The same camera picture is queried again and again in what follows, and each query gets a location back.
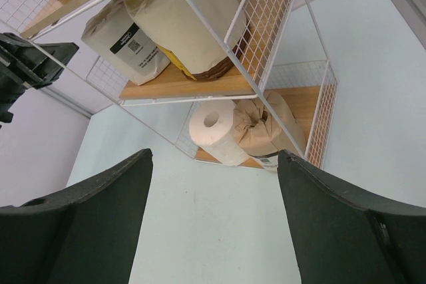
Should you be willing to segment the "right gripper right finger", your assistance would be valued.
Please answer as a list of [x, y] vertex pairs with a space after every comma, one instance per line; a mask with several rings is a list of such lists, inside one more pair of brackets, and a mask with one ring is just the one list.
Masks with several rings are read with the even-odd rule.
[[425, 209], [278, 154], [278, 180], [302, 283], [424, 283]]

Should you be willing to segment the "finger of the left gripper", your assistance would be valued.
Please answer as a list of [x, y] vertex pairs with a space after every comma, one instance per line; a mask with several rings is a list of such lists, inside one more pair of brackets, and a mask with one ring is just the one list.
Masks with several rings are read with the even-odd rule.
[[52, 85], [79, 50], [74, 43], [47, 43], [41, 48], [46, 53], [13, 33], [1, 34], [2, 124], [12, 122], [9, 109], [27, 89]]

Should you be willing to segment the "brown paper roll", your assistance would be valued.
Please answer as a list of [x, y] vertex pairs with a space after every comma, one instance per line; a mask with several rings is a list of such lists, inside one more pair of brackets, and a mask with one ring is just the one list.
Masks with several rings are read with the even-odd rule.
[[275, 172], [280, 150], [304, 155], [307, 143], [302, 127], [284, 98], [272, 91], [266, 94], [266, 100], [289, 132], [282, 130], [260, 98], [241, 100], [234, 108], [234, 140], [264, 169]]

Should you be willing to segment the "unwrapped white paper roll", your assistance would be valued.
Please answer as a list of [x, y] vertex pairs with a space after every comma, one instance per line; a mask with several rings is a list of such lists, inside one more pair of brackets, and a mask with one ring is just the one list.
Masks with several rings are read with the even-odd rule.
[[249, 159], [234, 141], [235, 106], [231, 100], [205, 101], [192, 113], [189, 122], [193, 143], [226, 166], [239, 166]]

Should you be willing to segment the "cream cartoon roll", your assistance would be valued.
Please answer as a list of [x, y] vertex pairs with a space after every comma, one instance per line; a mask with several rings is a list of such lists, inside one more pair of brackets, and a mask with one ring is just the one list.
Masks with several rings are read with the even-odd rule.
[[[238, 11], [238, 0], [193, 2], [240, 58], [250, 40], [250, 23]], [[213, 81], [234, 66], [186, 0], [124, 0], [124, 4], [132, 20], [186, 78]]]

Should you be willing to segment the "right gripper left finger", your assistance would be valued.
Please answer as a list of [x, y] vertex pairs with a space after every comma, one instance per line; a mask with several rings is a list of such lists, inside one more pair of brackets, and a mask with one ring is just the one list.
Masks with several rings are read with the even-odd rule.
[[152, 152], [21, 206], [1, 208], [2, 283], [128, 283]]

